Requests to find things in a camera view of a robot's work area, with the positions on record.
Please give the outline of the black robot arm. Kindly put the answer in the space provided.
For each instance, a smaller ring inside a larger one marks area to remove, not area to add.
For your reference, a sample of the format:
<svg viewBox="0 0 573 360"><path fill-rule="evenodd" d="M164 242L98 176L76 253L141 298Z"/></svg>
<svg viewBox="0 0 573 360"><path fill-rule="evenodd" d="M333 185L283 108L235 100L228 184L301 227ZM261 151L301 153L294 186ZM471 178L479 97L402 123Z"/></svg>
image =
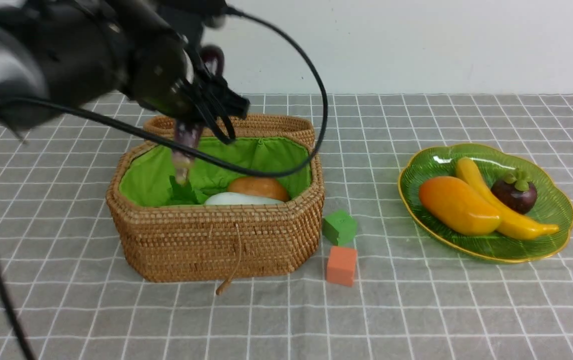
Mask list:
<svg viewBox="0 0 573 360"><path fill-rule="evenodd" d="M0 123L27 131L118 91L199 132L245 118L224 54L202 45L224 24L223 0L26 0L0 6Z"/></svg>

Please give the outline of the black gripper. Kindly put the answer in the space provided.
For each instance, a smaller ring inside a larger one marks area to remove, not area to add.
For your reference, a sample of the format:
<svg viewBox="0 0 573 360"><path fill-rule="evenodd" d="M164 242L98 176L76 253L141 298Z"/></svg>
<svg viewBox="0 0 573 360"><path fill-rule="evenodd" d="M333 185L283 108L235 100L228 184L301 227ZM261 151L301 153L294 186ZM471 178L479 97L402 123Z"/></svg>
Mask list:
<svg viewBox="0 0 573 360"><path fill-rule="evenodd" d="M141 107L176 118L176 137L199 137L209 129L225 145L237 139L231 117L247 116L250 101L232 91L222 75L186 81L185 42L146 0L113 0L117 24L128 44L117 89Z"/></svg>

